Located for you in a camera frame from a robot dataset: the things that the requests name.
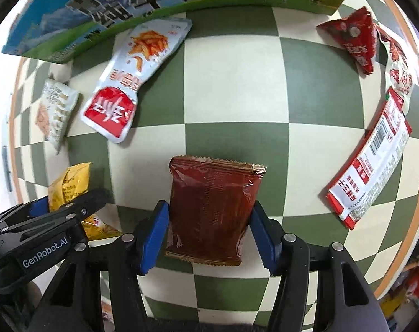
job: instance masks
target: silver bolt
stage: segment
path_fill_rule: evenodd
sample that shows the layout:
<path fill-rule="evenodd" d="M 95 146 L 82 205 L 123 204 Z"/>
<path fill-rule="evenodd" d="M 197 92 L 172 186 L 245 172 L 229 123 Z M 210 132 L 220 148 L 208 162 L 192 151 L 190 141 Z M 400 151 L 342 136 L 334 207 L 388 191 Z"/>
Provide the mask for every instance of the silver bolt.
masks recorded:
<path fill-rule="evenodd" d="M 74 249 L 77 252 L 82 252 L 85 248 L 86 248 L 86 244 L 84 244 L 83 242 L 79 242 L 77 245 L 74 246 Z"/>
<path fill-rule="evenodd" d="M 288 242 L 294 242 L 297 239 L 297 237 L 293 233 L 286 233 L 283 236 L 283 238 L 285 239 L 285 241 L 288 241 Z"/>
<path fill-rule="evenodd" d="M 333 248 L 336 251 L 343 251 L 343 245 L 340 242 L 333 242 Z"/>
<path fill-rule="evenodd" d="M 134 239 L 134 235 L 132 233 L 125 233 L 122 236 L 122 241 L 123 242 L 131 242 Z"/>

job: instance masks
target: blue gripper pad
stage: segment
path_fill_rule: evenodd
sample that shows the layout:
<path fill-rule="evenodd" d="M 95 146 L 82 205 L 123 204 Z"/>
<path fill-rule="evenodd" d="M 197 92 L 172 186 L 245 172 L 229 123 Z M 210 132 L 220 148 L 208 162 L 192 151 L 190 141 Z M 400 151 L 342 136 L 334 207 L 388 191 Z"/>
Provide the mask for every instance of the blue gripper pad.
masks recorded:
<path fill-rule="evenodd" d="M 282 236 L 284 233 L 282 226 L 278 221 L 268 218 L 259 201 L 254 203 L 249 226 L 263 266 L 274 275 L 282 253 Z"/>
<path fill-rule="evenodd" d="M 143 243 L 142 260 L 140 261 L 140 271 L 143 274 L 155 266 L 168 225 L 169 205 L 166 201 L 159 201 L 154 209 L 151 230 Z"/>
<path fill-rule="evenodd" d="M 46 213 L 49 213 L 48 196 L 34 201 L 31 209 L 29 210 L 30 217 L 38 217 Z"/>

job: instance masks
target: yellow snack package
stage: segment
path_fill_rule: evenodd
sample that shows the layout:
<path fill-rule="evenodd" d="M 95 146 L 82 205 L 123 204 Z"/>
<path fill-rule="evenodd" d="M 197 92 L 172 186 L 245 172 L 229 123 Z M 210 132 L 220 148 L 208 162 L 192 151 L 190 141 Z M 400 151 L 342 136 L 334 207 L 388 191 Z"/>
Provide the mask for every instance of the yellow snack package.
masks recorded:
<path fill-rule="evenodd" d="M 89 167 L 91 162 L 68 167 L 48 187 L 49 212 L 57 211 L 61 205 L 72 201 L 88 191 Z M 82 221 L 83 229 L 90 241 L 120 236 L 122 233 L 104 223 L 95 213 Z"/>

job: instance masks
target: green and white checkered surface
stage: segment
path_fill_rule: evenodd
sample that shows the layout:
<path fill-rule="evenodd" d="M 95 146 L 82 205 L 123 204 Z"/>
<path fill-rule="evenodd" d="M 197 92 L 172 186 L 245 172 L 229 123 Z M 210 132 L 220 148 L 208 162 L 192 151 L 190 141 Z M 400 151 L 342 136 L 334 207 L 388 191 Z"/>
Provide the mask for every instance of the green and white checkered surface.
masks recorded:
<path fill-rule="evenodd" d="M 332 17 L 262 6 L 192 11 L 184 44 L 139 91 L 133 127 L 110 143 L 80 122 L 78 111 L 124 39 L 117 35 L 67 65 L 27 60 L 15 105 L 15 153 L 24 201 L 47 194 L 69 165 L 93 162 L 91 184 L 114 194 L 114 225 L 124 232 L 169 201 L 168 162 L 175 155 L 211 156 L 268 166 L 262 206 L 308 243 L 342 242 L 374 289 L 386 274 L 415 211 L 419 189 L 419 88 L 403 159 L 365 217 L 349 232 L 328 209 L 324 187 L 370 126 L 384 94 L 387 55 L 364 76 L 354 60 L 315 26 L 366 5 L 402 38 L 382 0 L 345 0 Z M 52 75 L 83 95 L 59 155 L 34 125 L 44 79 Z M 263 268 L 251 231 L 242 264 L 218 267 L 159 256 L 139 278 L 148 314 L 157 318 L 266 325 L 279 277 Z M 304 328 L 312 328 L 317 274 L 311 273 Z M 102 284 L 109 298 L 108 282 Z"/>

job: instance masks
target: white and red package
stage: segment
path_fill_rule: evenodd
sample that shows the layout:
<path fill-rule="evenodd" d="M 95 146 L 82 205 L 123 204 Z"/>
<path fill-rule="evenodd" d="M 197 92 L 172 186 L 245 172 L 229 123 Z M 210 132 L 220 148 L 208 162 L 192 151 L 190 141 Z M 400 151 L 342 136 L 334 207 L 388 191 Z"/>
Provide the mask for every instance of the white and red package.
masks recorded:
<path fill-rule="evenodd" d="M 402 103 L 389 88 L 376 126 L 351 162 L 328 186 L 326 198 L 351 230 L 374 203 L 402 157 L 411 134 Z"/>
<path fill-rule="evenodd" d="M 191 20 L 175 17 L 138 25 L 106 66 L 80 119 L 111 142 L 122 142 L 131 128 L 138 89 L 177 50 L 191 27 Z"/>
<path fill-rule="evenodd" d="M 397 92 L 403 100 L 402 111 L 406 115 L 409 111 L 409 99 L 412 92 L 412 69 L 408 68 L 407 58 L 400 44 L 389 36 L 380 26 L 376 27 L 379 38 L 388 54 L 385 70 L 386 90 L 390 87 Z"/>
<path fill-rule="evenodd" d="M 377 36 L 371 13 L 362 7 L 348 17 L 327 21 L 319 26 L 354 56 L 365 74 L 374 72 Z"/>

